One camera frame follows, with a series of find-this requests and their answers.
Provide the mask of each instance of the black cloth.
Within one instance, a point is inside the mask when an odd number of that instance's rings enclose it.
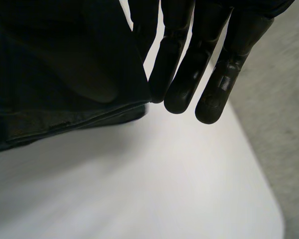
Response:
[[[31,26],[7,22],[0,14],[0,151],[74,129],[136,120],[145,114],[144,104],[150,101],[147,79],[119,2],[95,0],[85,4],[80,15],[36,25],[34,32],[28,31]],[[9,8],[1,10],[4,14],[11,12]],[[6,29],[15,27],[17,31],[26,29],[25,36],[44,32],[52,38],[66,38],[80,28],[81,23],[75,28],[77,21],[74,25],[71,22],[77,16],[84,16],[90,37],[98,46],[97,55],[110,69],[109,78],[117,86],[118,94],[109,103],[75,92],[55,69],[6,33]],[[21,22],[28,22],[28,17]]]

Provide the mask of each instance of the white table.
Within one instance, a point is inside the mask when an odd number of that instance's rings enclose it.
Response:
[[[134,123],[0,153],[0,239],[282,239],[231,106],[216,124],[195,119],[210,73],[182,115],[151,105]]]

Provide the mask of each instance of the gray floor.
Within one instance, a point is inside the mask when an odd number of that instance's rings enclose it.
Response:
[[[231,102],[299,239],[299,0],[254,47]]]

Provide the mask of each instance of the fingertip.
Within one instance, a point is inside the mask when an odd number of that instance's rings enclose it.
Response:
[[[204,124],[213,124],[219,120],[224,106],[213,97],[201,99],[195,109],[196,118]]]

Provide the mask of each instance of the robotic hand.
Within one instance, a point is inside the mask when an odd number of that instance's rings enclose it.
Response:
[[[229,19],[225,43],[195,114],[206,124],[216,122],[250,51],[294,0],[161,0],[165,32],[149,78],[152,102],[183,113],[204,74],[220,33]],[[159,0],[129,0],[133,33],[144,61],[155,39]],[[189,48],[176,68],[186,42],[192,11]]]

